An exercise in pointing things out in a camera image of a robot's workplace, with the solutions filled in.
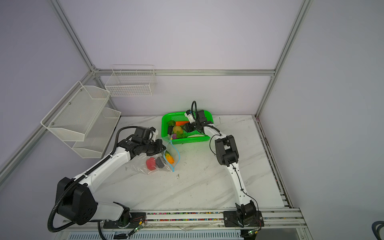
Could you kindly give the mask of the white toy radish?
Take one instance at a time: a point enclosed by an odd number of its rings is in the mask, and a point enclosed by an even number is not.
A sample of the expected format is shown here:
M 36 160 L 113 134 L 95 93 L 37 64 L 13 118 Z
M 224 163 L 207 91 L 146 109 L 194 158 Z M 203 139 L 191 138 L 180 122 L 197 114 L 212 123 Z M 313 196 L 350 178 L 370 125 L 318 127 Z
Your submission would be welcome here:
M 205 135 L 190 135 L 187 138 L 199 138 L 199 137 L 205 137 Z

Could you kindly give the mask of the red toy pepper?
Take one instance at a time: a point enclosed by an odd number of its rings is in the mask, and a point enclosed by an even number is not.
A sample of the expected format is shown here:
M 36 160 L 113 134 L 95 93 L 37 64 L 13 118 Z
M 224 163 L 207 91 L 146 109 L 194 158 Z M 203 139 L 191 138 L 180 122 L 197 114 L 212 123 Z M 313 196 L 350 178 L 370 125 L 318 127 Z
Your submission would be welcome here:
M 156 159 L 155 158 L 147 159 L 146 166 L 149 171 L 155 171 L 157 169 Z

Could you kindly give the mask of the black toy avocado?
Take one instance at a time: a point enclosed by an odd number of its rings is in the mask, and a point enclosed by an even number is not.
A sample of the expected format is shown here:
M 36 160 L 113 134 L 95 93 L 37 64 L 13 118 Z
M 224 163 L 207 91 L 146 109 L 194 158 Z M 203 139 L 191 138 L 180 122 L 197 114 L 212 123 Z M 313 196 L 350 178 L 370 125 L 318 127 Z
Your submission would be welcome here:
M 155 163 L 156 163 L 156 166 L 160 169 L 164 168 L 166 165 L 164 158 L 161 156 L 156 158 Z

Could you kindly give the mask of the orange yellow toy corn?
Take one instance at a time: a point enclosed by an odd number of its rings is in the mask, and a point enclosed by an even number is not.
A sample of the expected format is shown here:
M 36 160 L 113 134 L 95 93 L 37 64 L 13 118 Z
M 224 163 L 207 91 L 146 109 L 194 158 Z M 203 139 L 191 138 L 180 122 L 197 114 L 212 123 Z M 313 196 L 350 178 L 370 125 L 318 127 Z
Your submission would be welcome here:
M 164 153 L 165 160 L 170 164 L 173 165 L 175 163 L 174 158 L 171 156 L 171 154 L 168 151 L 165 151 Z

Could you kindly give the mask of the clear zip top bag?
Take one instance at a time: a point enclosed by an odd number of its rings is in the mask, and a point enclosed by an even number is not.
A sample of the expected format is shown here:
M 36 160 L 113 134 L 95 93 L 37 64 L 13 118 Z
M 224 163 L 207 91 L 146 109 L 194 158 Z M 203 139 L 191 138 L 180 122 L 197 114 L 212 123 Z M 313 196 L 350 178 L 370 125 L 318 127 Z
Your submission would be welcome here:
M 129 161 L 128 168 L 140 174 L 149 175 L 158 171 L 174 172 L 177 164 L 180 162 L 180 152 L 174 146 L 173 140 L 169 140 L 164 150 L 153 156 L 141 154 Z

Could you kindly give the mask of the orange toy carrot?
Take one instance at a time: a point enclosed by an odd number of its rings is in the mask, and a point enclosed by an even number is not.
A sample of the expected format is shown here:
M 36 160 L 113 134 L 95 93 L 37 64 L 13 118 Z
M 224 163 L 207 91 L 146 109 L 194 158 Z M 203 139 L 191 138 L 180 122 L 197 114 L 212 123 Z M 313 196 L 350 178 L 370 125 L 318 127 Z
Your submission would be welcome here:
M 175 125 L 176 126 L 183 126 L 183 125 L 188 124 L 188 123 L 189 123 L 189 121 L 177 121 L 177 122 L 175 122 Z

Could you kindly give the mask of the yellow toy potato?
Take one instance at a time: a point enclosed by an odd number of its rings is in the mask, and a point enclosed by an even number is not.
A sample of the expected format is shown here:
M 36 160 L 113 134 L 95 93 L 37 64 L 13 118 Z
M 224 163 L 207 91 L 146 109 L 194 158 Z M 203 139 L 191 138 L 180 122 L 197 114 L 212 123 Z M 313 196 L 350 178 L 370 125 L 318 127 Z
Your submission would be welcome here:
M 184 130 L 182 129 L 181 126 L 174 126 L 173 133 L 176 135 L 182 135 L 184 133 Z

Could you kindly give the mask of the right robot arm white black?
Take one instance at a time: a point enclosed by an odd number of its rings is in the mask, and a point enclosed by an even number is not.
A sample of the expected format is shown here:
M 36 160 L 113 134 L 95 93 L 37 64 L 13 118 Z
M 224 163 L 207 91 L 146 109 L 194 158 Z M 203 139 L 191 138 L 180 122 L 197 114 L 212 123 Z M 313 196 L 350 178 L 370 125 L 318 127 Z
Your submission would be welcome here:
M 255 223 L 259 229 L 263 226 L 263 217 L 259 211 L 257 201 L 251 197 L 245 187 L 239 167 L 239 151 L 235 138 L 232 135 L 222 133 L 212 121 L 209 121 L 203 110 L 187 110 L 184 113 L 189 123 L 186 132 L 198 131 L 211 138 L 215 143 L 215 149 L 211 150 L 218 163 L 225 167 L 232 179 L 236 196 L 236 219 L 240 227 L 248 227 Z

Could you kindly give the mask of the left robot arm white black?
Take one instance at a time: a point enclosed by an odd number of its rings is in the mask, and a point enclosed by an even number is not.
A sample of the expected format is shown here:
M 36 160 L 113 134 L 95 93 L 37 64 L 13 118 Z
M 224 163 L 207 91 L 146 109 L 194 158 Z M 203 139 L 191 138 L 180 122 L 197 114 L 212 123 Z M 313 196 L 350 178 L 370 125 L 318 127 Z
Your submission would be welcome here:
M 56 200 L 48 218 L 48 229 L 59 232 L 74 224 L 95 221 L 115 221 L 120 227 L 132 221 L 130 208 L 112 202 L 96 200 L 94 193 L 116 170 L 145 154 L 148 157 L 165 151 L 161 139 L 134 141 L 132 137 L 115 142 L 113 150 L 104 159 L 76 177 L 63 178 L 57 185 Z

